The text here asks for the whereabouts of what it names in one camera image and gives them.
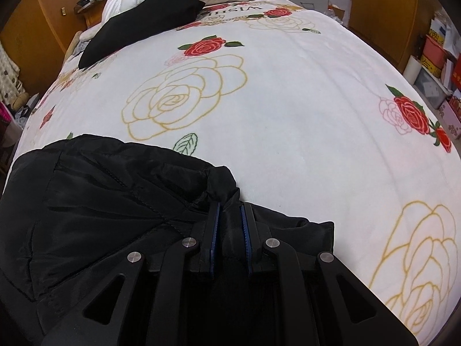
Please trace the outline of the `black puffer jacket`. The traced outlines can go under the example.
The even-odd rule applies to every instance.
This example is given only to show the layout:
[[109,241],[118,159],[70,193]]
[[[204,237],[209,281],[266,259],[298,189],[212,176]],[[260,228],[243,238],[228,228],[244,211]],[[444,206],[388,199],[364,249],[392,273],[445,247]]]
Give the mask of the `black puffer jacket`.
[[[213,272],[191,234],[220,203]],[[252,206],[269,269],[248,272],[231,171],[82,135],[21,155],[1,198],[3,345],[313,345],[307,297],[334,225]]]

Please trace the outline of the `white floral bed sheet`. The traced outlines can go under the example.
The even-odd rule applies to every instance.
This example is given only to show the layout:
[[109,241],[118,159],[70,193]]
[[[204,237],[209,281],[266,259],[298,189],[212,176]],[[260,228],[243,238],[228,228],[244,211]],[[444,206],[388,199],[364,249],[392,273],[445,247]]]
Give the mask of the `white floral bed sheet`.
[[460,157],[382,56],[288,0],[213,5],[89,69],[69,59],[19,154],[83,133],[227,166],[245,200],[335,223],[335,254],[429,345],[460,299]]

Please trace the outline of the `pink patterned box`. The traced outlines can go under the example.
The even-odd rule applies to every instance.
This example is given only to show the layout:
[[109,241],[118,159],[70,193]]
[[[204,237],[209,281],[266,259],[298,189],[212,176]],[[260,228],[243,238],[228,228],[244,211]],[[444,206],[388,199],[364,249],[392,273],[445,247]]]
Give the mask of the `pink patterned box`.
[[447,128],[447,131],[450,133],[453,139],[460,139],[461,134],[461,124],[460,119],[457,117],[457,114],[449,105],[448,101],[443,101],[439,109],[440,117],[443,121],[444,126]]

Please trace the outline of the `folded black garment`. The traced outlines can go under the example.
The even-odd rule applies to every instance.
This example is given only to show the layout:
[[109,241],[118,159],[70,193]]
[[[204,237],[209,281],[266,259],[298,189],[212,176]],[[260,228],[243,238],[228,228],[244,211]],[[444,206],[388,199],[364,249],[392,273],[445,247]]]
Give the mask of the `folded black garment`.
[[128,45],[192,23],[204,5],[201,0],[145,0],[102,25],[85,48],[78,68],[86,69]]

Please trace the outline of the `patterned curtain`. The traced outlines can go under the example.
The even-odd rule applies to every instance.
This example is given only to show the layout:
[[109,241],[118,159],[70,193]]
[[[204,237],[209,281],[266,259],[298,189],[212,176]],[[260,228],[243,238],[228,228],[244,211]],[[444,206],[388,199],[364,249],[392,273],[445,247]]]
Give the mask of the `patterned curtain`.
[[1,101],[7,106],[12,105],[17,98],[26,92],[19,79],[20,68],[8,56],[0,44],[0,91]]

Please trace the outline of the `red plastic bin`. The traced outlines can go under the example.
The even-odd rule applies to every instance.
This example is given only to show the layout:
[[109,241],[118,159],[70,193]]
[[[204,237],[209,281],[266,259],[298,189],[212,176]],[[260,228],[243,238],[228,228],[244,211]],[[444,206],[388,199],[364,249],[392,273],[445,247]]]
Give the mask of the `red plastic bin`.
[[427,35],[421,60],[431,63],[438,69],[442,69],[446,58],[447,54],[443,47],[431,36]]

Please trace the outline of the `left wooden wardrobe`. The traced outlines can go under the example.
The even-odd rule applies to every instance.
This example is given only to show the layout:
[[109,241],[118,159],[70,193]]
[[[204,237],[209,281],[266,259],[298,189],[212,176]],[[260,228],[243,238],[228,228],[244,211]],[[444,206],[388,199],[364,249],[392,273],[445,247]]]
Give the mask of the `left wooden wardrobe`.
[[87,26],[79,0],[21,0],[1,31],[1,44],[20,68],[25,90],[44,94],[62,69],[70,42]]

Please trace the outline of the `wooden wardrobe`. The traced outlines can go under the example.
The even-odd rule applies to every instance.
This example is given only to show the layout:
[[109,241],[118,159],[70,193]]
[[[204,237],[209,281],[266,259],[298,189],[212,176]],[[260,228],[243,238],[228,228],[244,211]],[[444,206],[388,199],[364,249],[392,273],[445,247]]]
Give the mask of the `wooden wardrobe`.
[[21,0],[1,31],[1,44],[20,68],[25,90],[44,94],[62,69],[70,42],[87,26],[79,0]]
[[352,0],[349,30],[403,72],[421,50],[438,0]]

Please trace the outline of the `right wooden wardrobe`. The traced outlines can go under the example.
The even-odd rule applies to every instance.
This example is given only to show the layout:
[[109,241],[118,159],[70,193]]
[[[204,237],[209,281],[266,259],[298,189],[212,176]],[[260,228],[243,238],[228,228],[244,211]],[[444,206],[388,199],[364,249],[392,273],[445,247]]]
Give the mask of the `right wooden wardrobe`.
[[421,50],[438,0],[352,0],[349,30],[403,72]]

